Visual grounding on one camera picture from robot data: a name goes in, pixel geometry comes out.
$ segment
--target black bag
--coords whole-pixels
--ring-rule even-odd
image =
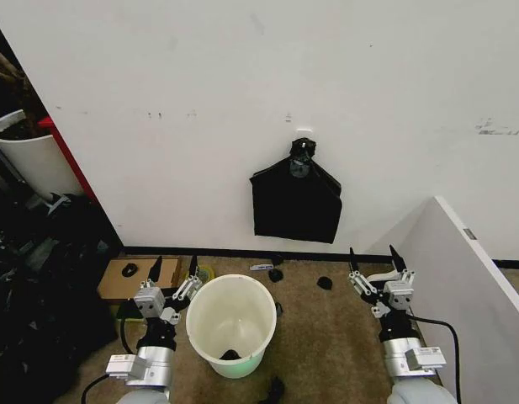
[[[314,141],[297,139],[289,157],[250,178],[257,236],[334,242],[342,186],[311,159],[314,154]]]

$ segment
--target white partition wall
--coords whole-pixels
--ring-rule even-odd
[[[519,404],[519,295],[466,228],[444,198],[426,204],[399,248],[416,271],[412,309],[455,327],[464,403]],[[448,366],[439,374],[454,393],[450,332],[420,328],[427,345],[445,353]]]
[[[125,245],[383,253],[443,194],[519,259],[519,0],[0,0],[0,27]],[[333,245],[253,235],[248,179],[303,127]]]

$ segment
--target black cable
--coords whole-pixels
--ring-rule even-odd
[[[82,404],[87,403],[87,393],[93,388],[94,385],[100,383],[102,380],[108,379],[109,375],[100,376],[98,379],[93,380],[91,383],[87,385],[85,390],[82,393]]]
[[[461,365],[459,363],[459,338],[455,329],[447,322],[440,322],[438,320],[431,320],[429,318],[422,318],[412,316],[407,313],[407,317],[415,322],[428,322],[429,324],[437,324],[439,326],[448,327],[453,337],[453,347],[455,350],[455,395],[457,396],[458,404],[461,404]]]
[[[126,315],[128,314],[129,304],[130,304],[130,299],[125,300],[123,303],[121,303],[121,308],[123,310],[121,310],[122,317],[121,317],[121,323],[119,325],[119,333],[121,334],[121,343],[123,344],[124,350],[128,354],[133,355],[134,353],[132,352],[132,349],[130,349],[130,347],[128,346],[128,343],[126,342],[126,334],[124,333],[124,323],[126,322]]]

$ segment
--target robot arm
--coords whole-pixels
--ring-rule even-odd
[[[162,264],[161,259],[157,261],[157,264]],[[127,394],[119,403],[161,402],[159,401],[161,394],[165,397],[165,402],[169,402],[172,358],[177,349],[174,340],[175,326],[181,316],[178,312],[188,306],[189,301],[203,285],[196,274],[196,268],[197,258],[194,257],[189,271],[190,275],[181,284],[181,287],[167,298],[152,280],[148,279],[140,283],[140,289],[134,296],[134,302],[147,321],[146,335],[138,341],[136,355],[112,355],[106,368],[106,374],[124,380],[126,385],[146,389]]]
[[[446,364],[439,347],[422,347],[420,334],[412,326],[407,311],[414,294],[412,283],[415,272],[407,269],[403,258],[390,246],[395,270],[387,274],[363,276],[358,271],[357,259],[350,249],[349,281],[369,303],[372,314],[381,324],[379,339],[384,345],[384,362],[390,377],[434,376],[435,369]]]

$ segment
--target black object on floor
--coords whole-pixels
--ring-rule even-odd
[[[285,392],[285,384],[277,376],[274,376],[270,382],[270,389],[268,389],[268,397],[258,402],[258,404],[278,404]]]
[[[272,280],[272,282],[276,283],[279,280],[283,279],[283,272],[280,271],[277,268],[269,269],[268,270],[268,278],[270,278],[270,280]]]
[[[311,159],[314,154],[314,141],[297,139],[289,157],[250,178],[257,236],[334,242],[342,186]]]
[[[280,317],[282,314],[283,314],[282,304],[276,302],[276,317]]]
[[[225,351],[225,353],[221,356],[221,360],[237,360],[241,359],[241,356],[234,351],[233,349],[228,349]]]
[[[122,275],[125,278],[129,278],[130,276],[134,275],[136,272],[138,272],[138,266],[135,263],[127,263],[126,266],[121,271]]]
[[[274,254],[270,260],[273,262],[273,265],[277,267],[283,263],[283,257],[280,254]]]
[[[326,276],[321,276],[320,278],[317,279],[317,286],[319,286],[321,289],[324,289],[324,290],[331,290],[332,289],[332,279],[330,279]]]

